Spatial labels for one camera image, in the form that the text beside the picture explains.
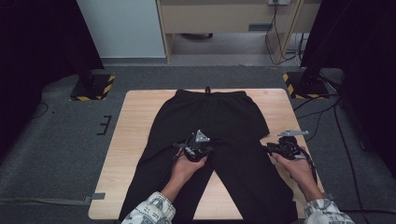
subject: desk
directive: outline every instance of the desk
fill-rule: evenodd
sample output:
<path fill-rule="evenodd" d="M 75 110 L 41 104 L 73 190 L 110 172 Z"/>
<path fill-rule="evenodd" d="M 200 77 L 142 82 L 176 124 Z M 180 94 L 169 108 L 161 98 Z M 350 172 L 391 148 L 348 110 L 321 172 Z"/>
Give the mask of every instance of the desk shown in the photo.
<path fill-rule="evenodd" d="M 284 90 L 212 90 L 214 91 L 245 91 L 253 99 L 262 111 L 270 130 L 270 134 L 262 139 L 263 145 L 267 142 L 277 142 L 277 134 L 286 129 L 300 130 L 289 97 Z M 134 176 L 135 166 L 146 146 L 152 121 L 163 103 L 174 96 L 175 92 L 175 90 L 128 91 L 126 94 L 95 191 L 95 193 L 105 193 L 106 196 L 103 200 L 92 201 L 89 211 L 91 219 L 119 217 L 126 192 Z M 300 146 L 307 149 L 302 136 L 297 136 L 297 141 Z M 297 202 L 299 217 L 304 217 L 304 195 L 290 179 L 284 167 L 276 162 L 274 164 L 282 178 L 293 189 L 293 200 Z M 194 219 L 242 219 L 230 194 L 215 172 L 206 186 Z"/>
<path fill-rule="evenodd" d="M 174 34 L 267 32 L 275 7 L 267 0 L 156 0 L 167 61 Z M 283 61 L 292 33 L 309 33 L 321 0 L 290 0 L 278 6 L 276 30 L 268 32 L 269 46 Z"/>

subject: black curtain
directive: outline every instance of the black curtain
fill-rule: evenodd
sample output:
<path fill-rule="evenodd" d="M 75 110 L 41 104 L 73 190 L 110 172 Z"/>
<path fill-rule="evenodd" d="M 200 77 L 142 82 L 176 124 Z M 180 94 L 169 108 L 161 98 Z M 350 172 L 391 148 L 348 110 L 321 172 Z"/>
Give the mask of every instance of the black curtain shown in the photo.
<path fill-rule="evenodd" d="M 303 67 L 341 68 L 340 93 L 362 148 L 378 152 L 396 177 L 396 4 L 392 0 L 322 0 Z"/>
<path fill-rule="evenodd" d="M 63 77 L 104 69 L 76 0 L 0 0 L 0 159 Z"/>

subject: patterned sleeve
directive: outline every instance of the patterned sleeve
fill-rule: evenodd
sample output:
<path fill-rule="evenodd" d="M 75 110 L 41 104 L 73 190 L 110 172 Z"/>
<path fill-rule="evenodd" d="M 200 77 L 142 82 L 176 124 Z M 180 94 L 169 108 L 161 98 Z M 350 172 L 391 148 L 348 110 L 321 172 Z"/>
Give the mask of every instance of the patterned sleeve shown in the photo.
<path fill-rule="evenodd" d="M 355 224 L 345 213 L 338 210 L 329 199 L 314 200 L 306 204 L 304 224 Z"/>
<path fill-rule="evenodd" d="M 121 224 L 167 224 L 172 223 L 176 209 L 160 192 L 154 192 L 128 214 Z"/>

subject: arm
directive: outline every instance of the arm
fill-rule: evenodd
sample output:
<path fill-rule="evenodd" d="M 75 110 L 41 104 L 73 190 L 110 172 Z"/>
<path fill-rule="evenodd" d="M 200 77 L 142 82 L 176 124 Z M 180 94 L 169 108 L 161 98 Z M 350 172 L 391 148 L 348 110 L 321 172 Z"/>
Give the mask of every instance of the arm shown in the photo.
<path fill-rule="evenodd" d="M 134 211 L 122 221 L 122 224 L 132 223 L 170 223 L 176 209 L 172 205 L 181 188 L 199 168 L 203 167 L 206 157 L 198 162 L 191 162 L 185 156 L 180 156 L 172 168 L 171 178 L 161 192 L 154 192 L 148 199 L 139 204 Z"/>
<path fill-rule="evenodd" d="M 328 224 L 331 221 L 338 221 L 337 223 L 340 224 L 355 223 L 347 214 L 338 210 L 335 202 L 323 197 L 306 160 L 290 161 L 276 153 L 273 153 L 272 156 L 276 161 L 285 166 L 291 178 L 296 181 L 305 196 L 307 201 L 305 207 L 305 224 Z"/>

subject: metal bracket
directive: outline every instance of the metal bracket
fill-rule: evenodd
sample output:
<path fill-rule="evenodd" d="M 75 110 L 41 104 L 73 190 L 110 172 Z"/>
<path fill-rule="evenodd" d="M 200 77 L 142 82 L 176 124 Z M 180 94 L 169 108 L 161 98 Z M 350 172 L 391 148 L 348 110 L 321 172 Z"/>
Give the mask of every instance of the metal bracket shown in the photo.
<path fill-rule="evenodd" d="M 92 200 L 103 200 L 105 198 L 105 193 L 94 193 L 92 195 Z"/>
<path fill-rule="evenodd" d="M 195 136 L 196 143 L 210 142 L 210 138 L 206 137 L 201 130 L 197 131 L 197 135 Z"/>
<path fill-rule="evenodd" d="M 282 133 L 278 133 L 277 136 L 295 136 L 295 135 L 306 135 L 309 134 L 309 131 L 293 131 L 287 129 L 286 131 Z"/>

